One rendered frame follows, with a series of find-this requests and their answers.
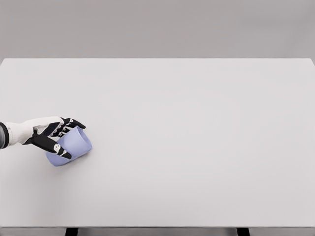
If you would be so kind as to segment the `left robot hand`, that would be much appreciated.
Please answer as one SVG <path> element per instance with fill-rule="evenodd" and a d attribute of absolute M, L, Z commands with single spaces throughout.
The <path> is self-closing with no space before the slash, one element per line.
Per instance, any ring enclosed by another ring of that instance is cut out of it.
<path fill-rule="evenodd" d="M 65 159 L 71 159 L 71 154 L 52 138 L 61 138 L 75 127 L 81 129 L 86 128 L 85 125 L 73 118 L 62 118 L 58 116 L 27 120 L 23 125 L 26 129 L 20 140 L 21 144 L 32 144 Z"/>

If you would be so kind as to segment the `light blue cup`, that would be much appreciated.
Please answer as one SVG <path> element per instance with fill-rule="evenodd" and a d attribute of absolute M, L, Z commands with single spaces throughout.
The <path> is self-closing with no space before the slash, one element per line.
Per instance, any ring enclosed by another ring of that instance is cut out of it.
<path fill-rule="evenodd" d="M 57 154 L 46 152 L 48 161 L 55 167 L 65 165 L 88 153 L 92 148 L 92 143 L 78 126 L 66 133 L 63 137 L 57 140 L 67 152 L 72 156 L 71 159 L 66 159 Z"/>

